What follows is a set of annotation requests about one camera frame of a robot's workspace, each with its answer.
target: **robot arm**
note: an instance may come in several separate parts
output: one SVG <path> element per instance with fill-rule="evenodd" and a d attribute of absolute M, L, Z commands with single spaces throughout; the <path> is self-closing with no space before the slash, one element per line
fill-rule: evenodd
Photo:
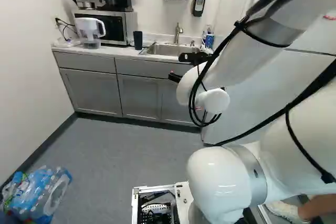
<path fill-rule="evenodd" d="M 258 71 L 304 33 L 321 14 L 334 7 L 334 0 L 258 0 L 247 12 L 245 23 L 249 34 L 239 31 L 221 55 L 211 64 L 197 90 L 197 105 L 211 113 L 222 113 L 229 104 L 229 96 L 221 87 L 235 85 Z M 206 66 L 199 65 L 199 71 Z M 187 72 L 177 89 L 180 104 L 189 104 L 191 90 L 198 78 L 197 67 Z"/>
<path fill-rule="evenodd" d="M 238 29 L 218 58 L 199 66 L 200 75 L 197 68 L 187 72 L 177 89 L 178 101 L 190 103 L 196 87 L 196 102 L 212 113 L 221 113 L 225 110 L 223 99 L 228 105 L 229 98 L 220 87 L 235 85 L 258 71 L 281 52 L 279 46 L 291 44 L 333 7 L 333 0 L 257 1 L 243 21 L 248 24 L 247 32 Z M 207 91 L 195 86 L 201 81 Z M 250 206 L 298 194 L 336 193 L 336 183 L 321 180 L 319 170 L 302 154 L 288 131 L 290 119 L 291 129 L 307 153 L 336 176 L 335 86 L 334 80 L 280 117 L 259 141 L 194 153 L 187 165 L 193 206 L 211 224 L 227 224 L 235 223 Z"/>

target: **hand sanitizer dispenser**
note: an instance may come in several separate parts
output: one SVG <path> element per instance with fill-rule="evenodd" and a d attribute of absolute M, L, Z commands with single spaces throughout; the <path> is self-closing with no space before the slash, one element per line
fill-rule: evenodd
<path fill-rule="evenodd" d="M 205 5 L 205 0 L 194 0 L 194 6 L 193 6 L 193 15 L 195 17 L 201 17 L 203 14 Z"/>

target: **gray carpet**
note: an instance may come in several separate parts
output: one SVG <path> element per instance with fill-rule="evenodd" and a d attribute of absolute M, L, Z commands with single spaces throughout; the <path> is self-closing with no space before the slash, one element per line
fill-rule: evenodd
<path fill-rule="evenodd" d="M 77 119 L 32 169 L 64 166 L 73 176 L 52 224 L 131 223 L 135 186 L 186 180 L 199 134 Z"/>

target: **faucet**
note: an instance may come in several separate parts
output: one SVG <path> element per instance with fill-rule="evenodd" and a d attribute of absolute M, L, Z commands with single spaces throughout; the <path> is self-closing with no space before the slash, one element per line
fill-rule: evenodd
<path fill-rule="evenodd" d="M 179 36 L 182 33 L 183 33 L 183 29 L 182 29 L 182 27 L 180 27 L 179 23 L 177 23 L 177 25 L 175 27 L 174 44 L 178 44 L 179 43 Z"/>

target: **gray cabinet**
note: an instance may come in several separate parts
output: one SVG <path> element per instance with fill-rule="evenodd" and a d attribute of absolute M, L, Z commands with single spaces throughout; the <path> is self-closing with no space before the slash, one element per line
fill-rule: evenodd
<path fill-rule="evenodd" d="M 115 74 L 61 69 L 75 111 L 122 115 Z"/>
<path fill-rule="evenodd" d="M 164 80 L 119 74 L 118 82 L 124 117 L 159 121 Z"/>
<path fill-rule="evenodd" d="M 165 123 L 185 124 L 192 126 L 188 106 L 179 104 L 176 98 L 177 83 L 162 80 L 162 110 L 161 120 Z"/>

